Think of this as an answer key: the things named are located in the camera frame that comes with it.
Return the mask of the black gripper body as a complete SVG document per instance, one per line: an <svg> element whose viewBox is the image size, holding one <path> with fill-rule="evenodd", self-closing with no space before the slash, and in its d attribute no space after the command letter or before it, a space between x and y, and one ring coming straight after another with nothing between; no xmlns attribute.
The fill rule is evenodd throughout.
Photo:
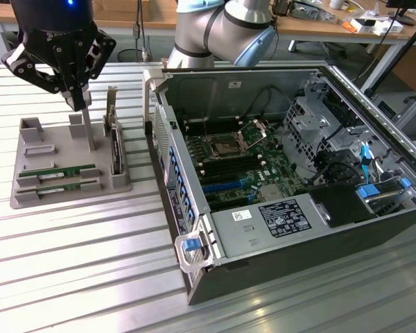
<svg viewBox="0 0 416 333"><path fill-rule="evenodd" d="M11 1L23 43L39 71L60 72L65 87L74 87L75 43L95 36L91 1Z"/></svg>

